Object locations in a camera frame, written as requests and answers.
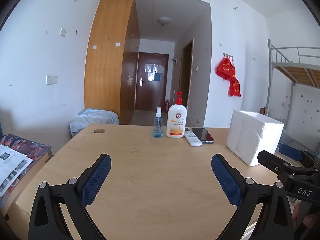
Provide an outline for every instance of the fire extinguisher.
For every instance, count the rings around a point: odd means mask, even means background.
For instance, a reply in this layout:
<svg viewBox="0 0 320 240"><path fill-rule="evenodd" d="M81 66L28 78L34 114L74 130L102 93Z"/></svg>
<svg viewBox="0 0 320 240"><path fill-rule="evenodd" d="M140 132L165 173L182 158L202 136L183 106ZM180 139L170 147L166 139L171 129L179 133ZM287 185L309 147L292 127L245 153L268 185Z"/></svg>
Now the fire extinguisher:
<svg viewBox="0 0 320 240"><path fill-rule="evenodd" d="M167 114L169 112L169 108L170 108L170 100L167 100L165 102L165 106L164 106L164 112Z"/></svg>

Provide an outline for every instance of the doorway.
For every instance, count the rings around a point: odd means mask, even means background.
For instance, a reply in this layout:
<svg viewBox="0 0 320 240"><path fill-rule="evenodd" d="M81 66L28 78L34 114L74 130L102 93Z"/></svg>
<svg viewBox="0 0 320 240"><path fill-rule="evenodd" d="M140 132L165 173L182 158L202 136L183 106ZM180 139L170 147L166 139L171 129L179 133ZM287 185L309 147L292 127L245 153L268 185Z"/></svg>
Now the doorway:
<svg viewBox="0 0 320 240"><path fill-rule="evenodd" d="M193 56L193 40L190 41L183 49L181 55L181 69L179 80L179 91L182 92L182 104L187 108L190 84L191 84L191 72L192 72L192 56Z"/></svg>
<svg viewBox="0 0 320 240"><path fill-rule="evenodd" d="M135 110L164 108L169 55L139 53Z"/></svg>

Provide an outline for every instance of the styrofoam box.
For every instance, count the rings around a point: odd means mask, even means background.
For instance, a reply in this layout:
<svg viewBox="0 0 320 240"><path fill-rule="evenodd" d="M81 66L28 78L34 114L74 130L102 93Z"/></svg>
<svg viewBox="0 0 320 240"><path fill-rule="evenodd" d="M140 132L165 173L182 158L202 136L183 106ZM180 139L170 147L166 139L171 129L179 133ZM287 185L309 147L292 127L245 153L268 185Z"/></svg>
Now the styrofoam box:
<svg viewBox="0 0 320 240"><path fill-rule="evenodd" d="M258 165L259 152L275 154L283 127L263 114L233 110L227 147L247 165Z"/></svg>

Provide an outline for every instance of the phone screen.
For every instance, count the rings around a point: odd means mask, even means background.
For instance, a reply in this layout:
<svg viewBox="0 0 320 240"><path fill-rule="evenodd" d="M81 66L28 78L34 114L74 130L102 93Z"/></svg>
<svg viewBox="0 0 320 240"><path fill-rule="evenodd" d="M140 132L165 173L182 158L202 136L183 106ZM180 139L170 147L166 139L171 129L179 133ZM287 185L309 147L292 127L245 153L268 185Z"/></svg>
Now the phone screen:
<svg viewBox="0 0 320 240"><path fill-rule="evenodd" d="M192 128L193 133L199 138L202 143L213 143L214 140L210 133L205 128Z"/></svg>

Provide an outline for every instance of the tiled floor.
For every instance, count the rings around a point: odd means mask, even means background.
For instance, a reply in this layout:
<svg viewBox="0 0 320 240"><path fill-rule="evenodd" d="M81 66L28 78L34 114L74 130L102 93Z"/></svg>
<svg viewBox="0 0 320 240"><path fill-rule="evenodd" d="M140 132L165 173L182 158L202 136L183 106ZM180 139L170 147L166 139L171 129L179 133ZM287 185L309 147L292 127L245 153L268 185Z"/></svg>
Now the tiled floor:
<svg viewBox="0 0 320 240"><path fill-rule="evenodd" d="M153 118L155 116L156 116L156 112L136 110L133 113L133 116L131 118L129 125L153 126ZM167 126L168 114L165 114L164 112L162 112L162 118L163 118L164 126Z"/></svg>

